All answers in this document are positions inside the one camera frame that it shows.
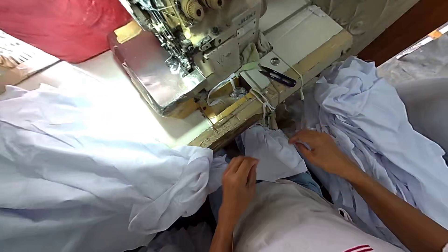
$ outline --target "red cloth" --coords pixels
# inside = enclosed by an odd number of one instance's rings
[[[108,50],[130,19],[118,0],[0,0],[0,30],[72,63]]]

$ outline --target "sewing machine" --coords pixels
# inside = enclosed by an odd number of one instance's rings
[[[257,43],[262,0],[121,0],[143,31],[120,43],[109,37],[119,65],[142,98],[169,116],[241,67],[240,53]]]

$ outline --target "white thread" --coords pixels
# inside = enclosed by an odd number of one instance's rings
[[[286,61],[284,61],[278,54],[276,55],[281,61],[283,61],[289,68],[291,68],[294,72],[296,72],[296,74],[300,77],[300,89],[299,89],[300,99],[304,100],[305,96],[303,95],[303,76],[295,68],[286,63]]]
[[[257,92],[264,99],[264,101],[262,101],[258,97],[258,95],[255,94],[255,92]],[[255,96],[255,98],[263,104],[263,119],[266,117],[266,108],[268,108],[271,112],[273,112],[276,109],[274,106],[272,106],[269,103],[269,100],[260,91],[258,91],[256,89],[251,89],[249,91],[249,93],[253,94]]]
[[[226,84],[226,83],[229,82],[229,81],[230,81],[230,83],[232,84],[233,91],[235,92],[235,82],[233,81],[233,78],[234,78],[234,77],[236,77],[236,75],[235,75],[235,74],[231,74],[229,77],[227,77],[227,78],[226,78],[225,80],[223,80],[222,82],[218,83],[218,85],[216,85],[214,88],[212,88],[212,89],[208,92],[208,95],[207,95],[207,105],[209,105],[209,106],[213,106],[213,105],[216,105],[216,104],[218,104],[218,103],[220,103],[220,102],[224,103],[224,101],[221,100],[221,99],[217,99],[217,100],[213,101],[212,103],[210,103],[209,99],[210,99],[210,95],[211,95],[211,94],[213,94],[216,90],[220,89],[222,85]]]

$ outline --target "right hand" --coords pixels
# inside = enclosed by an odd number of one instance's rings
[[[298,141],[307,143],[311,150],[308,150],[303,144],[298,143]],[[358,166],[351,161],[338,146],[336,146],[333,138],[328,134],[314,130],[301,130],[289,140],[289,143],[296,144],[299,151],[308,159],[308,161],[329,173],[349,179],[350,176],[358,174],[359,171],[361,171]]]
[[[236,224],[255,195],[258,159],[239,156],[230,161],[223,173],[223,202],[219,212],[222,222]]]

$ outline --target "red stripe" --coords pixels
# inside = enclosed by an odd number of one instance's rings
[[[347,249],[346,251],[344,251],[344,252],[352,252],[352,251],[354,251],[354,250],[357,250],[357,249],[360,249],[360,248],[369,248],[370,246],[369,245],[361,245],[361,246],[357,246],[357,247],[354,247],[354,248],[351,248],[351,249]]]

